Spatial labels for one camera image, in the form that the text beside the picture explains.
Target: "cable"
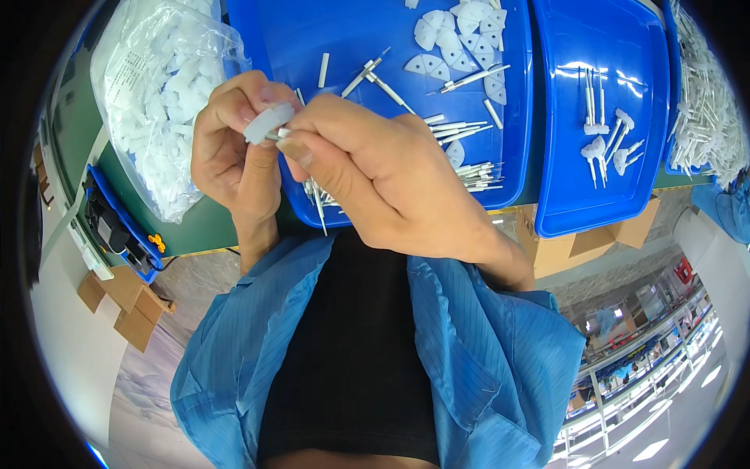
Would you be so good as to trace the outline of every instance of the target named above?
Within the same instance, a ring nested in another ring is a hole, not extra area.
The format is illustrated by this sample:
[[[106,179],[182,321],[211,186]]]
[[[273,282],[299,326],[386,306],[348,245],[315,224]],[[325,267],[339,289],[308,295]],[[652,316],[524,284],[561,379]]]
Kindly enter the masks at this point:
[[[164,272],[165,270],[167,270],[167,267],[171,266],[171,265],[172,265],[172,263],[173,263],[173,262],[174,262],[175,260],[179,259],[179,258],[180,258],[180,256],[174,256],[174,257],[173,257],[172,259],[169,259],[169,262],[168,262],[168,263],[166,263],[166,265],[165,265],[164,267],[162,267],[161,269],[159,269],[159,268],[158,268],[158,267],[156,267],[156,266],[155,266],[154,264],[152,264],[150,260],[148,261],[148,264],[149,264],[149,265],[151,266],[151,268],[152,268],[153,270],[155,270],[156,272]]]

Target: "fingernail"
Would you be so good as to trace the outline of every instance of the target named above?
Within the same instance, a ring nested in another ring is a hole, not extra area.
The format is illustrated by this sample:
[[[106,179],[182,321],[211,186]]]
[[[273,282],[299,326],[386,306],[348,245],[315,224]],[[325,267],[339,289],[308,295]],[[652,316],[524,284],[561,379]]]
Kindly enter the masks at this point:
[[[274,90],[272,90],[270,86],[262,88],[258,93],[258,97],[266,106],[276,101]]]
[[[285,156],[296,161],[302,169],[307,169],[310,166],[310,161],[313,157],[313,152],[302,142],[285,138],[276,142],[276,148],[281,150]]]
[[[250,106],[244,106],[239,110],[239,116],[246,122],[251,122],[255,119],[255,111]]]

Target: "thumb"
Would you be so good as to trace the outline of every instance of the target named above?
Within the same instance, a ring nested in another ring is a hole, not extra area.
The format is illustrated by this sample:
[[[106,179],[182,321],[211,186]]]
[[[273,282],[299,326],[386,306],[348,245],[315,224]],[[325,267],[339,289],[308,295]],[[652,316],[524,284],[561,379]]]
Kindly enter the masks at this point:
[[[336,199],[360,236],[377,229],[378,224],[386,227],[400,218],[349,154],[320,135],[295,131],[276,146]]]

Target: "hand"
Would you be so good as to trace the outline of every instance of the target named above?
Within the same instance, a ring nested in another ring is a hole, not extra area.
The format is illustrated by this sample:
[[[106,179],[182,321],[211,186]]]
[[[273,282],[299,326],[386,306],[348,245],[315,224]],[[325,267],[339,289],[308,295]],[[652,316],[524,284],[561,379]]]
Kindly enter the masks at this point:
[[[362,241],[425,257],[489,263],[498,230],[417,116],[388,120],[334,95],[315,97],[277,143],[341,204]]]
[[[238,230],[241,225],[254,227],[272,218],[281,203],[274,143],[264,140],[248,145],[242,135],[269,104],[281,101],[302,109],[288,86],[269,82],[262,72],[249,71],[219,85],[195,119],[193,182],[229,209]]]

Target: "black shirt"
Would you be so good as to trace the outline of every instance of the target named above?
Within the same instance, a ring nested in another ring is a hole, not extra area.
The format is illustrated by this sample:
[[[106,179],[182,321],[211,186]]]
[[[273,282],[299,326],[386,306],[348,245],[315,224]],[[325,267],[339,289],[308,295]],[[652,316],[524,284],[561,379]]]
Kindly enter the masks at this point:
[[[268,393],[258,464],[322,449],[440,465],[406,264],[338,234]]]

